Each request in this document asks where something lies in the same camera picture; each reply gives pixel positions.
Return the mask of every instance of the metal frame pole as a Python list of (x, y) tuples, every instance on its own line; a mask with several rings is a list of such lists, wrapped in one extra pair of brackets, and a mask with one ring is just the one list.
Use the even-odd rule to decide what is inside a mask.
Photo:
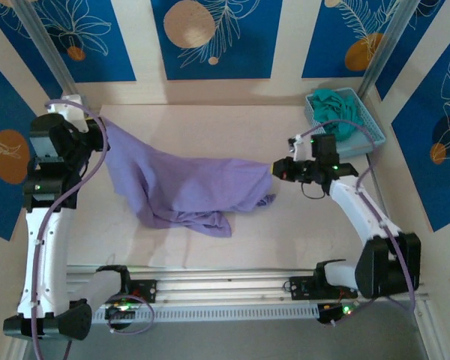
[(363, 100), (370, 88), (375, 85), (378, 76), (382, 73), (387, 61), (390, 59), (400, 37), (408, 26), (408, 22), (416, 11), (420, 0), (395, 0), (400, 2), (397, 12), (392, 17), (382, 41), (376, 48), (375, 54), (363, 76), (357, 95)]
[(63, 95), (78, 94), (74, 78), (68, 71), (67, 65), (53, 44), (33, 5), (27, 0), (10, 0), (10, 3), (46, 65), (61, 86)]

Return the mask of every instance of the black mounting bracket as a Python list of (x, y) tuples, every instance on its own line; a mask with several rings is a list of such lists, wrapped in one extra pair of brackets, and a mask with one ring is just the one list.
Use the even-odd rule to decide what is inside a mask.
[(332, 286), (326, 281), (325, 265), (339, 260), (319, 262), (313, 276), (295, 276), (289, 279), (292, 300), (357, 299), (359, 294), (345, 286)]
[[(38, 337), (44, 340), (83, 340), (92, 326), (92, 309), (86, 300), (71, 301), (70, 309), (58, 316), (51, 313), (37, 319)], [(3, 332), (7, 336), (30, 340), (32, 321), (22, 314), (9, 317), (3, 322)]]
[[(157, 281), (156, 280), (130, 280), (130, 289), (126, 294), (134, 295), (146, 300), (149, 304), (155, 303), (157, 296)], [(124, 302), (128, 304), (139, 304), (140, 302), (133, 299), (124, 298)], [(107, 300), (106, 304), (116, 305), (119, 304), (119, 300)]]

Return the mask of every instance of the purple cloth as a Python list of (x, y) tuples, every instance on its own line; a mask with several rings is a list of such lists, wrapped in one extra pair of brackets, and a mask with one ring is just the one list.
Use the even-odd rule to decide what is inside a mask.
[(115, 192), (147, 227), (187, 227), (230, 237), (222, 212), (251, 212), (275, 195), (270, 164), (239, 159), (185, 158), (158, 151), (107, 121), (105, 162)]

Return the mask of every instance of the cable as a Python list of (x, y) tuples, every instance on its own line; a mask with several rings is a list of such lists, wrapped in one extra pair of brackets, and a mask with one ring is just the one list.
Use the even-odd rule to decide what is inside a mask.
[(291, 282), (290, 280), (287, 280), (283, 283), (282, 285), (282, 290), (286, 291), (287, 293), (291, 293), (292, 292), (292, 287), (291, 287)]
[[(74, 103), (73, 101), (69, 100), (51, 100), (45, 103), (45, 107), (50, 107), (52, 104), (65, 104), (68, 106), (76, 107), (78, 109), (81, 109), (84, 113), (89, 114), (97, 123), (98, 127), (100, 128), (100, 132), (102, 133), (102, 140), (103, 140), (103, 151), (101, 153), (100, 159), (98, 160), (97, 164), (94, 166), (94, 168), (90, 171), (88, 175), (86, 175), (78, 184), (73, 186), (69, 191), (61, 195), (48, 209), (45, 216), (43, 216), (42, 223), (40, 224), (40, 228), (38, 230), (37, 235), (37, 245), (35, 245), (34, 255), (33, 255), (33, 267), (32, 267), (32, 274), (31, 274), (31, 303), (33, 304), (33, 307), (31, 309), (31, 339), (33, 342), (33, 347), (35, 351), (35, 355), (37, 356), (38, 360), (44, 360), (44, 356), (42, 355), (39, 339), (38, 339), (38, 329), (37, 329), (37, 282), (38, 282), (38, 263), (40, 261), (40, 251), (41, 251), (41, 245), (44, 240), (44, 233), (45, 229), (47, 228), (48, 221), (50, 217), (52, 216), (52, 213), (54, 212), (57, 207), (61, 203), (63, 203), (64, 200), (66, 200), (70, 195), (78, 191), (90, 178), (95, 175), (95, 173), (98, 171), (100, 166), (105, 160), (105, 156), (107, 155), (107, 149), (108, 149), (108, 139), (107, 139), (107, 130), (105, 129), (105, 126), (102, 124), (101, 120), (98, 118), (98, 115), (92, 112), (91, 110), (87, 109), (85, 106), (80, 105), (78, 103)], [(68, 342), (67, 349), (64, 354), (64, 360), (68, 358), (68, 354), (70, 353), (71, 348), (71, 341)]]
[(139, 296), (135, 296), (135, 295), (115, 295), (115, 296), (112, 296), (110, 298), (110, 300), (120, 300), (123, 298), (137, 300), (138, 302), (141, 302), (142, 304), (147, 305), (148, 309), (150, 309), (150, 312), (151, 312), (150, 322), (148, 323), (148, 325), (145, 328), (141, 328), (140, 330), (136, 330), (136, 331), (116, 330), (112, 327), (112, 318), (113, 318), (113, 315), (112, 315), (108, 319), (108, 323), (107, 323), (108, 327), (110, 328), (110, 332), (112, 332), (113, 334), (118, 334), (118, 335), (138, 335), (138, 334), (142, 334), (143, 332), (147, 332), (152, 327), (153, 322), (155, 321), (155, 312), (153, 310), (153, 307), (144, 298), (140, 298)]
[(345, 292), (343, 291), (343, 289), (340, 289), (340, 296), (338, 297), (337, 304), (341, 303), (342, 298), (344, 297), (344, 295), (345, 295)]
[[(305, 131), (300, 136), (302, 138), (306, 137), (308, 134), (314, 132), (315, 130), (318, 130), (325, 125), (335, 123), (335, 122), (343, 122), (343, 123), (354, 126), (356, 129), (360, 130), (367, 137), (368, 141), (372, 145), (372, 153), (374, 153), (377, 150), (377, 147), (375, 146), (375, 143), (374, 143), (374, 139), (371, 136), (371, 134), (368, 132), (367, 128), (360, 126), (349, 120), (343, 120), (343, 119), (328, 120), (328, 121), (323, 122), (322, 124), (312, 127), (310, 130)], [(374, 168), (374, 166), (375, 166), (375, 164), (373, 162), (370, 162), (369, 167), (358, 177), (355, 188), (358, 192), (358, 196), (361, 198), (361, 200), (364, 202), (364, 204), (370, 209), (371, 213), (376, 218), (376, 220), (379, 222), (379, 224), (381, 224), (383, 221), (382, 217), (377, 212), (377, 210), (372, 206), (370, 201), (368, 201), (367, 197), (359, 189), (362, 184), (363, 179)], [(384, 226), (382, 228), (385, 231), (385, 233), (387, 234), (388, 238), (390, 239), (390, 242), (395, 250), (395, 253), (397, 254), (398, 262), (400, 263), (400, 267), (402, 268), (403, 276), (405, 277), (406, 287), (408, 288), (408, 293), (409, 293), (409, 297), (410, 297), (411, 305), (410, 305), (408, 311), (413, 313), (413, 311), (415, 310), (415, 306), (416, 306), (415, 291), (413, 290), (412, 278), (410, 277), (410, 273), (408, 272), (408, 268), (407, 268), (407, 264), (404, 259), (404, 255), (402, 254), (402, 252), (400, 250), (400, 246), (398, 245), (397, 240), (395, 240), (395, 237), (393, 236), (392, 231), (390, 231), (389, 227), (386, 224), (384, 224)]]
[(320, 197), (308, 196), (308, 195), (305, 193), (305, 190), (303, 190), (303, 185), (305, 185), (304, 182), (301, 183), (301, 193), (302, 193), (303, 196), (306, 197), (307, 199), (310, 199), (310, 200), (320, 200), (320, 199), (323, 199), (323, 198), (325, 197), (325, 191), (323, 191), (323, 195), (320, 196)]
[(344, 308), (344, 306), (342, 304), (336, 304), (336, 305), (331, 306), (331, 307), (319, 309), (318, 312), (319, 313), (325, 313), (326, 311), (335, 310), (335, 309), (338, 309), (338, 308)]

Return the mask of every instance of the white wall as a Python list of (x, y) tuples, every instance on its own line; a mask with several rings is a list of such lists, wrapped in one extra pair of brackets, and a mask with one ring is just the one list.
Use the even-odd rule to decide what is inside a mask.
[(450, 0), (437, 14), (412, 57), (400, 73), (390, 92), (376, 104), (376, 116), (387, 136), (378, 153), (376, 168), (380, 189), (393, 220), (406, 231), (414, 231), (422, 243), (422, 279), (427, 283), (437, 313), (450, 343), (450, 224), (432, 232), (412, 176), (392, 130), (395, 119), (408, 98), (419, 86), (450, 43)]
[[(44, 113), (48, 97), (1, 30), (0, 71), (36, 114)], [(27, 241), (24, 216), (20, 217), (10, 241), (0, 238), (0, 356), (10, 341), (2, 333), (3, 320), (16, 314), (23, 288)]]
[(167, 81), (150, 1), (112, 0), (136, 82), (80, 83), (98, 104), (294, 104), (318, 86), (358, 88), (361, 78), (302, 79), (323, 0), (283, 1), (271, 79)]

